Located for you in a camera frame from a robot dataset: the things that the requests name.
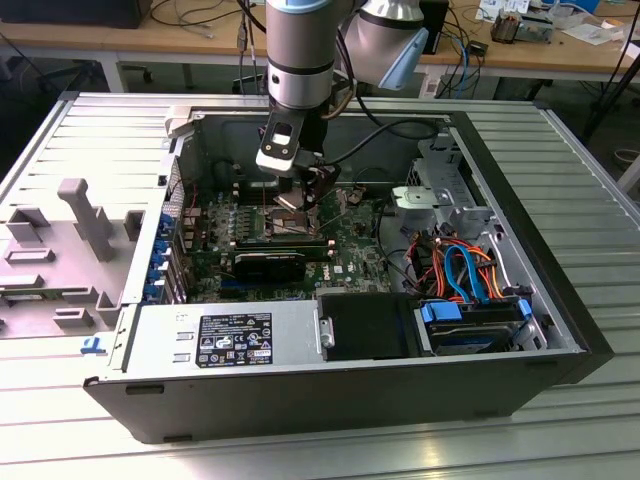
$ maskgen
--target blue cable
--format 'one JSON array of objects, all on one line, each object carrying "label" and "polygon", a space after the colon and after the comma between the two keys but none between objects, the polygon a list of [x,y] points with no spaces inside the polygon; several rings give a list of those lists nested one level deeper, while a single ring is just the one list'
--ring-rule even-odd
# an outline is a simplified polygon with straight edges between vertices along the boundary
[{"label": "blue cable", "polygon": [[458,86],[458,91],[456,92],[456,95],[453,97],[453,98],[458,98],[460,96],[460,94],[463,92],[464,83],[467,81],[467,68],[469,67],[469,55],[467,54],[467,49],[464,48],[462,40],[460,40],[455,35],[451,35],[451,39],[455,40],[456,43],[460,46],[460,50],[462,52],[462,59],[463,59],[463,62],[464,62],[464,68],[462,70],[462,79],[460,80],[460,85]]},{"label": "blue cable", "polygon": [[467,269],[469,270],[469,281],[471,282],[471,289],[473,290],[473,296],[476,297],[478,300],[480,300],[481,303],[489,303],[489,297],[487,297],[487,294],[484,291],[484,288],[482,288],[482,284],[478,280],[476,265],[473,262],[473,257],[471,256],[471,253],[469,252],[469,250],[467,250],[462,245],[453,245],[449,247],[447,249],[447,253],[445,253],[444,255],[444,272],[447,276],[447,282],[449,282],[449,285],[451,285],[451,287],[460,294],[460,296],[462,297],[465,303],[471,303],[471,299],[469,298],[469,295],[467,294],[467,292],[464,291],[464,289],[460,285],[458,285],[453,275],[453,269],[452,269],[451,263],[453,261],[453,254],[455,253],[456,250],[462,253],[462,255],[464,256],[465,262],[467,262]]}]

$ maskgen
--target aluminum extrusion table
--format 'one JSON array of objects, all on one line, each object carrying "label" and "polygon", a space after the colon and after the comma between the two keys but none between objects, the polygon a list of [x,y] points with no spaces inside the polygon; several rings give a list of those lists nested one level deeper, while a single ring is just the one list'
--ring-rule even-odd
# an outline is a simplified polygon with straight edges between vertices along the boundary
[{"label": "aluminum extrusion table", "polygon": [[[213,107],[222,98],[229,97],[60,100],[0,185],[0,220],[3,205],[45,194],[55,184],[49,176],[67,172],[108,172],[120,203],[105,208],[144,209],[145,182],[170,146],[170,107]],[[242,108],[262,100],[233,101]],[[417,104],[369,103],[397,111]],[[640,468],[640,212],[552,112],[528,103],[438,106],[467,112],[616,351],[613,360],[511,418],[145,445],[82,390],[88,363],[103,357],[82,357],[81,337],[2,340],[0,464],[8,465],[0,476],[632,478]],[[131,189],[142,194],[127,196]]]}]

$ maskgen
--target white paper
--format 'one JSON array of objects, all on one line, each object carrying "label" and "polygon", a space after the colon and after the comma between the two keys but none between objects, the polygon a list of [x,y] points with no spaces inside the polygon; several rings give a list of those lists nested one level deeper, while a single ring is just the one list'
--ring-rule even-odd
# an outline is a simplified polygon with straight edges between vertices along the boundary
[{"label": "white paper", "polygon": [[496,21],[500,9],[505,12],[524,14],[529,10],[529,0],[482,0],[476,12],[476,20],[493,23]]},{"label": "white paper", "polygon": [[567,35],[577,38],[578,40],[582,40],[583,42],[590,43],[591,45],[602,45],[603,43],[607,43],[611,40],[610,32],[606,31],[604,28],[596,27],[595,25],[590,25],[588,23],[583,23],[582,25],[562,31]]}]

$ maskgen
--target warning label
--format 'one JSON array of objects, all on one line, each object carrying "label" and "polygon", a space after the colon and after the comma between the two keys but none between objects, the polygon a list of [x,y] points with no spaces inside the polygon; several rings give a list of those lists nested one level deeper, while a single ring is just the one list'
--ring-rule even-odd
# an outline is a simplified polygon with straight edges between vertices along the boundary
[{"label": "warning label", "polygon": [[200,368],[273,363],[271,314],[205,315],[200,318],[196,364]]}]

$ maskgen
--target green circuit board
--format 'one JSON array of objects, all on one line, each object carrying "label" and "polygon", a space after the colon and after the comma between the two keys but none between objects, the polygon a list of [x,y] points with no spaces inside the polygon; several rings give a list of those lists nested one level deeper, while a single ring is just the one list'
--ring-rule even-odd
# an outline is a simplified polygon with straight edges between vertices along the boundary
[{"label": "green circuit board", "polygon": [[[351,193],[337,189],[327,195],[317,210],[309,212],[309,231],[282,226],[278,235],[268,234],[266,228],[274,211],[282,211],[278,206],[238,204],[232,195],[220,194],[207,205],[194,208],[183,224],[188,239],[188,301],[306,300],[326,288],[390,291],[388,269],[372,236],[374,201],[351,205],[347,202]],[[280,247],[283,241],[286,246]],[[296,252],[324,261],[307,262],[303,281],[243,285],[234,277],[232,266],[235,256],[246,252]]]}]

